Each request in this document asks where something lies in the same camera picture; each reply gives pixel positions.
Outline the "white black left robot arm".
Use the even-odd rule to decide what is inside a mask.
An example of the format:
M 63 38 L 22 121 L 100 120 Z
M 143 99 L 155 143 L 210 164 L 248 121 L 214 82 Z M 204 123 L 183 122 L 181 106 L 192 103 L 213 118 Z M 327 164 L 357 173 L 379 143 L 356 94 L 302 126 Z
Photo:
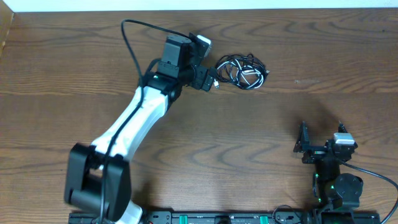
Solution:
M 202 35 L 168 35 L 162 57 L 151 61 L 119 118 L 89 146 L 72 147 L 64 200 L 82 213 L 71 213 L 69 223 L 139 223 L 143 210 L 131 200 L 129 163 L 184 86 L 210 90 L 216 69 L 201 63 L 211 45 Z

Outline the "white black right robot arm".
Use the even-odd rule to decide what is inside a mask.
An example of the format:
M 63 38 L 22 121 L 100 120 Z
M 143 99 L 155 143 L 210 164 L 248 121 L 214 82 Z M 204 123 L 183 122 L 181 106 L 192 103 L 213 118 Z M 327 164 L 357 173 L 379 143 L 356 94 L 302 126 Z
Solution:
M 363 192 L 362 178 L 341 173 L 340 166 L 351 159 L 358 147 L 343 124 L 322 146 L 310 143 L 308 127 L 302 122 L 294 152 L 302 153 L 304 164 L 313 164 L 312 190 L 319 205 L 311 209 L 304 223 L 354 223 L 353 210 L 359 207 Z

